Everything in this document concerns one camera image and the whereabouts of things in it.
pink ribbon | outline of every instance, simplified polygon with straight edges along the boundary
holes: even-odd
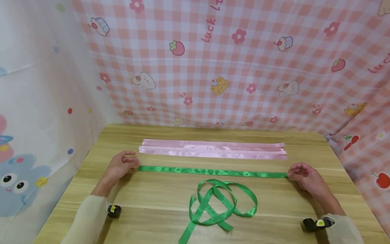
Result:
[[[284,143],[175,141],[144,139],[140,153],[226,159],[287,159]]]
[[[177,141],[177,140],[152,140],[144,139],[142,142],[143,146],[149,146],[149,143],[159,143],[166,147],[174,147],[177,145],[208,145],[208,146],[241,146],[241,147],[258,147],[258,148],[282,148],[284,142],[274,144],[261,144],[261,143],[241,143],[241,142],[219,142],[219,141]]]

pink gingham backdrop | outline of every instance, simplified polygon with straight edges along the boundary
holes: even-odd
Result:
[[[295,2],[73,0],[73,6],[102,79],[97,89],[124,123],[322,133],[390,235],[390,1]],[[101,35],[91,18],[102,18],[109,31]],[[292,38],[284,51],[277,45],[282,37]],[[184,53],[170,50],[173,40]],[[334,71],[337,59],[345,65]],[[133,82],[142,72],[154,89]],[[220,95],[210,90],[218,77],[229,81]],[[281,96],[278,88],[294,80],[298,93]],[[362,103],[355,116],[344,111]]]

satin ribbon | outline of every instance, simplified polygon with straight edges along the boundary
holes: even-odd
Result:
[[[259,144],[239,142],[175,141],[144,139],[140,153],[207,157],[224,159],[273,159],[286,160],[284,143]]]
[[[241,146],[241,147],[258,147],[258,148],[282,148],[284,142],[263,144],[263,143],[242,143],[242,142],[219,142],[219,141],[179,141],[179,140],[154,140],[144,139],[142,141],[143,146],[155,146],[151,143],[157,143],[157,146],[164,145],[166,147],[176,147],[177,145],[210,145],[210,146]]]
[[[205,183],[211,183],[213,186],[207,191],[205,196],[203,197],[200,194],[200,189]],[[245,192],[250,199],[255,203],[255,206],[249,210],[246,213],[241,213],[237,208],[237,197],[232,191],[232,189],[228,186],[229,184],[238,186],[243,192]],[[233,204],[218,190],[218,187],[222,187],[226,190],[228,190],[233,195]],[[227,208],[227,210],[221,214],[218,214],[209,204],[209,200],[211,199],[212,195],[215,195],[218,200],[222,202],[222,204]],[[192,212],[191,207],[194,204],[195,200],[198,198],[199,200],[199,207],[196,209],[195,213]],[[206,211],[210,218],[200,222],[200,218],[203,215],[203,212]],[[190,238],[193,230],[195,229],[195,226],[197,224],[201,225],[213,225],[218,224],[222,229],[226,231],[231,231],[233,227],[225,222],[227,218],[229,218],[232,214],[236,214],[242,217],[253,217],[257,211],[257,198],[255,194],[246,186],[241,185],[239,183],[233,183],[233,182],[222,182],[219,180],[206,180],[202,181],[198,184],[198,190],[197,190],[197,197],[193,195],[190,199],[190,222],[188,223],[187,228],[184,230],[182,236],[179,239],[179,244],[186,244],[188,239]]]
[[[138,168],[138,171],[195,174],[195,175],[227,175],[227,176],[256,177],[256,178],[287,178],[287,173],[235,171],[235,170],[222,170],[222,169],[198,169],[198,168],[183,168],[183,167],[140,166]]]

table surface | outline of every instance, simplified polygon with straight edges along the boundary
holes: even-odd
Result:
[[[307,162],[323,176],[346,214],[357,225],[365,243],[390,243],[369,207],[348,177],[326,140],[318,133],[221,130],[110,124],[100,134],[66,192],[36,238],[36,244],[60,243],[70,228],[81,202],[91,193],[111,158],[122,150],[138,151],[143,139],[229,141],[251,143],[285,142],[288,160],[240,160],[139,154],[143,165],[194,167],[240,171],[286,172],[296,162]],[[203,243],[327,243],[324,232],[305,233],[300,221],[322,214],[307,192],[287,179],[212,176],[243,184],[258,198],[252,218],[232,215],[234,227],[226,233],[218,225],[196,226],[188,244]],[[188,204],[197,185],[207,175],[138,172],[121,179],[109,200],[122,207],[118,219],[107,218],[98,243],[177,243],[188,222]],[[237,208],[252,208],[250,198],[233,187]],[[226,208],[213,197],[217,212]]]

curled green ribbon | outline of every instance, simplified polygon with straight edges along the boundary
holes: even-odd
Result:
[[[203,197],[200,194],[200,189],[205,183],[211,183],[213,186],[207,191],[205,196]],[[243,192],[245,192],[250,199],[255,203],[255,206],[249,210],[246,213],[241,213],[237,208],[237,197],[232,191],[232,189],[228,186],[229,184],[233,184],[238,186]],[[233,195],[233,204],[218,190],[218,187],[222,187]],[[179,239],[179,244],[186,244],[188,239],[190,238],[193,230],[195,229],[195,226],[197,224],[201,225],[213,225],[213,224],[218,224],[222,229],[226,231],[231,231],[233,227],[229,225],[228,223],[225,222],[227,218],[229,218],[232,214],[236,214],[242,217],[253,217],[257,211],[257,198],[255,194],[246,186],[241,185],[239,183],[233,183],[233,182],[222,182],[220,180],[215,180],[215,179],[210,179],[206,181],[202,181],[198,184],[198,191],[197,191],[197,197],[192,196],[190,199],[190,223],[188,223],[187,228],[183,232],[182,236]],[[210,205],[209,205],[209,200],[211,199],[212,195],[215,195],[218,200],[222,202],[222,204],[227,208],[227,210],[221,214],[218,214]],[[191,207],[195,200],[198,198],[199,200],[199,207],[195,211],[195,213],[192,212]],[[200,218],[202,217],[203,212],[206,211],[209,215],[210,218],[200,222]]]
[[[258,178],[287,178],[286,173],[277,173],[277,172],[253,172],[253,171],[197,169],[197,168],[182,168],[182,167],[140,166],[138,168],[138,171],[196,174],[196,175],[227,175],[227,176],[258,177]]]
[[[182,168],[182,167],[162,167],[162,166],[140,166],[138,171],[143,172],[166,172],[166,173],[180,173],[180,174],[196,174],[196,175],[227,175],[227,176],[242,176],[242,177],[258,177],[258,178],[287,178],[286,173],[276,173],[276,172],[253,172],[253,171],[234,171],[234,170],[221,170],[221,169],[198,169],[198,168]],[[213,186],[207,191],[203,197],[200,194],[200,189],[205,183],[211,183]],[[246,213],[241,213],[237,208],[237,197],[228,186],[233,184],[238,186],[243,192],[245,192],[255,203],[255,206]],[[222,187],[227,191],[230,191],[233,195],[233,203],[231,203],[219,190],[218,187]],[[227,208],[227,210],[221,214],[218,214],[210,205],[209,200],[215,195],[218,200]],[[192,212],[191,207],[195,200],[199,200],[199,207]],[[206,211],[210,218],[200,222],[203,212]],[[190,222],[188,223],[187,228],[183,232],[182,236],[179,239],[179,244],[186,244],[190,238],[195,226],[197,224],[201,225],[213,225],[218,224],[222,229],[226,231],[231,231],[233,227],[225,222],[232,214],[236,214],[242,217],[253,217],[257,211],[257,198],[255,194],[246,186],[239,183],[233,182],[222,182],[220,180],[210,179],[202,181],[198,184],[198,193],[197,197],[192,196],[190,199]]]

